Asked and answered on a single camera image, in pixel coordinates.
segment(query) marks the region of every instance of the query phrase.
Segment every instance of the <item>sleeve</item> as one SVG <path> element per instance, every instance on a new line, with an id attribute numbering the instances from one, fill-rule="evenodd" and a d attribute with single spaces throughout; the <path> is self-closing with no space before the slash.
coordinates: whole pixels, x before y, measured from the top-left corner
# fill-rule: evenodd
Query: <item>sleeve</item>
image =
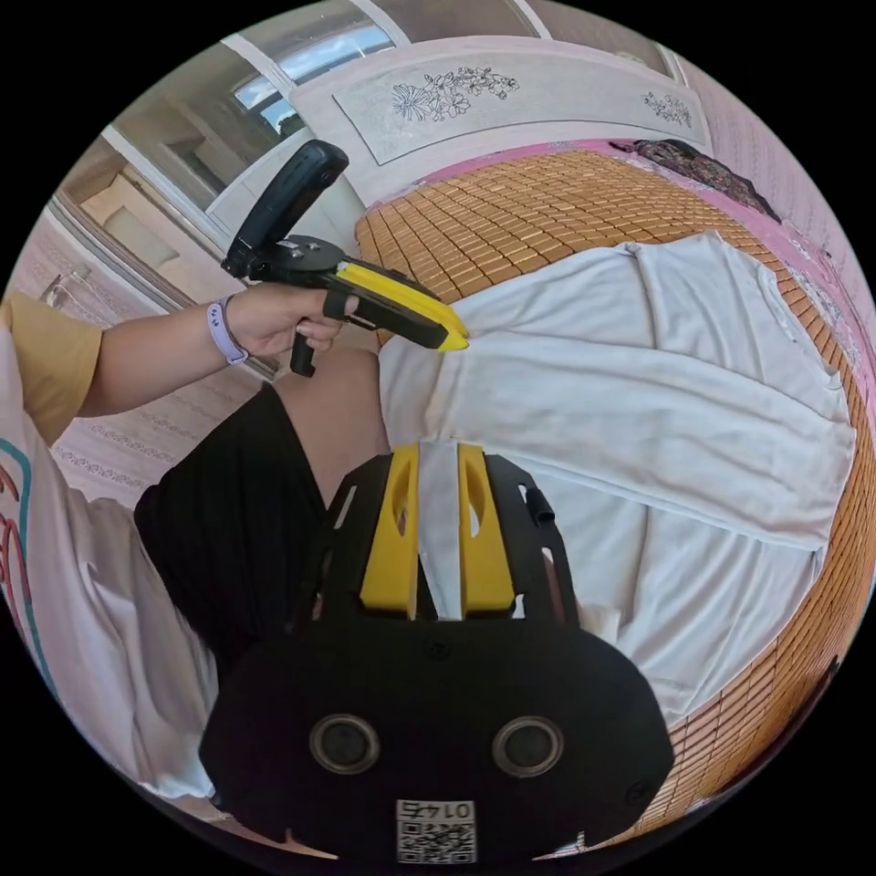
<path id="1" fill-rule="evenodd" d="M 103 331 L 16 292 L 3 296 L 0 321 L 15 345 L 25 411 L 50 446 L 85 401 Z"/>

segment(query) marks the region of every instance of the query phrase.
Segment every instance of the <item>trigger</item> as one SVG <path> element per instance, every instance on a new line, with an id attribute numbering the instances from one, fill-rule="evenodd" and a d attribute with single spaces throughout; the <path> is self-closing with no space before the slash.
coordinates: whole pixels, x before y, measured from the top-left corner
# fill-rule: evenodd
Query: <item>trigger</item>
<path id="1" fill-rule="evenodd" d="M 337 319 L 343 322 L 347 318 L 346 306 L 348 293 L 339 292 L 337 289 L 329 289 L 325 303 L 322 306 L 322 315 L 329 319 Z"/>

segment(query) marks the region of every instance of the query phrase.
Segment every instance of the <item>dark cloth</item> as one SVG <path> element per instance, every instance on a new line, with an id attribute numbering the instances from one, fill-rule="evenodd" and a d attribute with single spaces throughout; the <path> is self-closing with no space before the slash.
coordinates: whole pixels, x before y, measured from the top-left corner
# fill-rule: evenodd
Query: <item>dark cloth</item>
<path id="1" fill-rule="evenodd" d="M 266 385 L 149 487 L 134 511 L 177 610 L 220 681 L 283 630 L 326 516 L 310 464 Z"/>
<path id="2" fill-rule="evenodd" d="M 633 143 L 613 142 L 611 146 L 624 152 L 637 152 L 642 158 L 707 185 L 736 203 L 752 207 L 776 222 L 782 221 L 767 199 L 757 193 L 750 180 L 733 173 L 726 164 L 703 155 L 688 143 L 680 140 L 636 140 Z"/>

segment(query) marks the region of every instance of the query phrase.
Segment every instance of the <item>hand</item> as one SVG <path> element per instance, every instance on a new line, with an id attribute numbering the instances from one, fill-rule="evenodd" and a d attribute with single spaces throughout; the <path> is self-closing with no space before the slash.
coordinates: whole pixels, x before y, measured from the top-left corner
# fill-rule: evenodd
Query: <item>hand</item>
<path id="1" fill-rule="evenodd" d="M 260 283 L 238 292 L 225 311 L 228 330 L 251 356 L 275 356 L 292 349 L 296 334 L 315 350 L 329 349 L 343 323 L 322 315 L 325 289 Z M 344 312 L 354 313 L 359 300 L 349 296 Z"/>

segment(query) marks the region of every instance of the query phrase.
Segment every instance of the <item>folded white shirt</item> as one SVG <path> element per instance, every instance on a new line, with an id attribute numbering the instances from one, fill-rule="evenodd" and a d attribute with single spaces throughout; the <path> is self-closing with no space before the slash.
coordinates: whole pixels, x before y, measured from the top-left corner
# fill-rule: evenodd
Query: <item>folded white shirt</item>
<path id="1" fill-rule="evenodd" d="M 457 442 L 557 512 L 585 626 L 670 723 L 775 638 L 823 564 L 854 455 L 839 374 L 775 275 L 718 234 L 574 255 L 455 306 L 469 350 L 381 354 L 393 445 L 424 442 L 421 548 L 459 616 Z"/>

